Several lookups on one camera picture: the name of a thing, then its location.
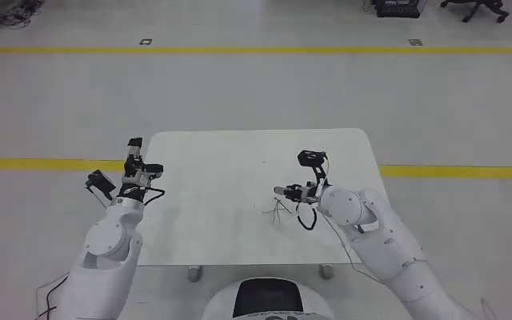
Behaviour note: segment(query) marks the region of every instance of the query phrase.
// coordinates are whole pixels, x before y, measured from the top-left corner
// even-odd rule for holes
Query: white table
[[[366,134],[359,129],[161,132],[146,163],[164,172],[153,187],[166,191],[144,212],[138,264],[252,265],[348,263],[336,235],[319,215],[313,231],[279,211],[274,186],[314,181],[302,150],[325,150],[329,182],[350,190],[386,192]],[[292,212],[295,204],[284,199]],[[312,213],[301,206],[310,223]],[[350,251],[355,261],[356,254]]]

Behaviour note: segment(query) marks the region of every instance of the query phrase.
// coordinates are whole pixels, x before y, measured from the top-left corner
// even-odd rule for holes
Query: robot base
[[[318,293],[299,283],[282,278],[250,278],[233,283],[212,297],[202,320],[232,319],[257,313],[291,312],[315,314],[334,319],[327,301]]]

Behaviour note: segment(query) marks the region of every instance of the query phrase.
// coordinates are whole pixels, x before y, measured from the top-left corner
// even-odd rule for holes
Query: office chair
[[[474,8],[472,9],[470,15],[467,15],[464,17],[462,22],[468,22],[471,20],[471,18],[474,16],[474,14],[477,12],[480,5],[484,5],[489,10],[494,12],[495,14],[499,14],[498,19],[496,20],[498,23],[502,23],[505,21],[506,17],[508,17],[509,13],[506,11],[503,11],[501,8],[503,6],[502,0],[445,0],[441,2],[441,8],[444,8],[445,6],[448,6],[448,3],[471,3],[476,2],[474,5]]]

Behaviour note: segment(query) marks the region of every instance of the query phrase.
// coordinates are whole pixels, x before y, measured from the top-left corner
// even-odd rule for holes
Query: yellow stripe
[[[124,161],[85,159],[0,158],[0,170],[123,171]]]
[[[379,166],[384,178],[512,179],[508,166]]]
[[[425,47],[190,47],[190,48],[0,48],[0,54],[512,54],[512,48]]]
[[[122,172],[122,160],[0,158],[0,170]],[[379,166],[383,178],[512,179],[509,166]]]

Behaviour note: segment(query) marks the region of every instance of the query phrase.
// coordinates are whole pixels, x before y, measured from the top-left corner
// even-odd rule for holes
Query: wire
[[[89,187],[86,187],[86,189],[88,189],[88,191],[93,194],[93,196],[99,201],[99,203],[102,204],[103,208],[106,209],[105,203],[103,203],[103,201],[94,193],[94,191],[92,191]]]
[[[317,211],[314,209],[314,208],[311,208],[311,210],[313,211],[313,223],[311,223],[311,226],[306,226],[304,224],[304,222],[302,222],[301,220],[301,215],[300,213],[298,212],[298,207],[300,206],[301,202],[297,203],[297,206],[295,207],[295,211],[297,212],[297,220],[298,220],[298,223],[301,224],[301,226],[308,230],[308,231],[312,231],[312,229],[314,229],[314,226],[316,226],[317,224]]]
[[[44,311],[43,313],[41,313],[36,319],[34,320],[38,320],[40,317],[42,317],[43,315],[49,313],[50,311],[54,310],[54,309],[57,309],[57,306],[52,306],[51,308],[49,308],[48,310]]]
[[[45,288],[45,287],[49,286],[50,284],[52,284],[54,282],[57,282],[58,280],[60,280],[61,278],[67,276],[68,274],[70,274],[70,273],[66,272],[65,274],[61,274],[58,277],[56,277],[55,279],[53,279],[52,281],[47,282],[47,283],[45,283],[45,284],[43,284],[41,286],[38,286],[36,288],[36,290],[35,290],[35,313],[36,314],[39,314],[39,294],[38,294],[38,292],[40,291],[40,289]]]
[[[160,193],[159,195],[154,196],[154,197],[152,197],[151,199],[149,199],[148,201],[146,201],[146,203],[144,203],[144,206],[149,205],[149,204],[150,204],[150,202],[152,202],[153,200],[156,200],[156,199],[158,199],[158,198],[160,198],[160,197],[163,197],[163,195],[164,195],[164,194],[166,194],[166,192],[165,192],[164,190],[162,190],[162,189],[151,188],[151,187],[148,187],[148,186],[147,186],[147,187],[144,187],[144,188],[141,188],[141,189],[143,189],[143,190],[157,191],[157,192],[159,192],[159,193]]]
[[[30,18],[40,13],[45,0],[21,0],[16,6],[0,15],[0,25],[12,30],[24,28],[30,24]]]
[[[54,288],[50,291],[48,291],[48,294],[46,294],[46,320],[50,320],[50,294],[54,292],[57,288],[59,288],[67,279],[69,276],[66,276],[64,280],[60,281],[59,284],[54,286]]]
[[[379,280],[377,280],[375,277],[367,274],[366,272],[364,271],[361,271],[360,269],[357,269],[355,266],[354,266],[354,262],[352,261],[352,257],[350,256],[349,254],[349,251],[348,249],[346,248],[346,244],[344,243],[343,239],[342,239],[342,236],[339,235],[339,233],[336,231],[336,229],[334,228],[334,226],[332,225],[332,223],[330,223],[329,219],[324,215],[322,214],[323,218],[327,221],[327,223],[329,223],[329,226],[330,228],[336,233],[336,235],[338,236],[338,239],[339,241],[342,243],[342,247],[343,249],[345,250],[345,253],[346,253],[346,256],[349,258],[349,261],[350,261],[350,266],[352,267],[352,269],[354,269],[355,272],[358,272],[362,275],[364,275],[365,277],[367,278],[370,278],[372,279],[373,281],[375,281],[376,283],[380,283],[382,284]]]

